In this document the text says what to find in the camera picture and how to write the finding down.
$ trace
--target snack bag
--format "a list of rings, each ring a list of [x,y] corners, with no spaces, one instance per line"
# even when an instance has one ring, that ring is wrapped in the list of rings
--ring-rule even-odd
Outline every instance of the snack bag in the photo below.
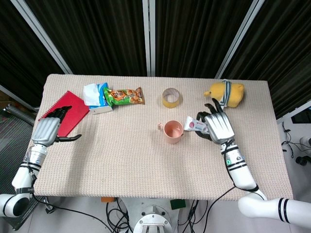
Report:
[[[137,103],[145,104],[145,99],[141,87],[137,88],[136,90],[110,90],[107,87],[104,87],[104,95],[110,106]]]

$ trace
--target beige textured tablecloth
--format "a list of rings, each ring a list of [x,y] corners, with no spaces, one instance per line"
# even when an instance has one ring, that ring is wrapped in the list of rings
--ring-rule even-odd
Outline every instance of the beige textured tablecloth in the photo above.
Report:
[[[38,117],[67,90],[79,97],[83,86],[108,82],[113,89],[141,86],[146,104],[119,106],[113,112],[87,114],[69,135],[82,134],[75,142],[55,143],[35,183],[37,195],[113,196],[183,199],[215,199],[232,187],[220,146],[184,133],[169,145],[158,122],[175,119],[184,124],[187,116],[207,111],[203,96],[219,80],[156,77],[50,75],[44,86]],[[260,189],[269,199],[292,198],[283,160],[276,119],[267,82],[239,81],[245,85],[243,101],[226,108],[236,133],[236,143]],[[173,109],[164,107],[161,94],[174,87],[183,97]],[[225,200],[237,200],[235,189]]]

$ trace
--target white robotic arm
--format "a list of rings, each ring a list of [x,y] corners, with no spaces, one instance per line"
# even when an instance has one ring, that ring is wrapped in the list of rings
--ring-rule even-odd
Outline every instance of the white robotic arm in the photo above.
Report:
[[[239,210],[247,217],[268,217],[311,229],[311,203],[284,198],[267,200],[259,190],[244,156],[238,145],[234,144],[234,132],[227,115],[217,100],[213,101],[217,110],[211,104],[206,104],[211,114],[200,113],[200,118],[203,120],[204,116],[210,139],[221,145],[221,154],[234,185],[247,192],[239,200]]]
[[[18,217],[27,209],[34,192],[34,182],[47,155],[47,147],[54,142],[74,141],[81,136],[57,137],[59,126],[70,108],[55,109],[38,123],[32,136],[34,146],[27,151],[12,181],[16,194],[0,194],[0,216]]]

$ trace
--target stuffed animal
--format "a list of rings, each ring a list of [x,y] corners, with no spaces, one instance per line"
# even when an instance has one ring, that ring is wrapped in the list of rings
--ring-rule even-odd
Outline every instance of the stuffed animal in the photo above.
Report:
[[[241,102],[244,94],[244,85],[241,83],[231,83],[223,80],[210,86],[209,91],[204,92],[204,96],[211,96],[219,101],[221,106],[235,108]]]

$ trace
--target roll of tape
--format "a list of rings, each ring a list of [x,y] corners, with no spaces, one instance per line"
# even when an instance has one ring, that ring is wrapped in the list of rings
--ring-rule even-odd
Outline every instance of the roll of tape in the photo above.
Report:
[[[167,88],[162,93],[162,103],[167,108],[174,108],[179,104],[179,92],[175,88]]]

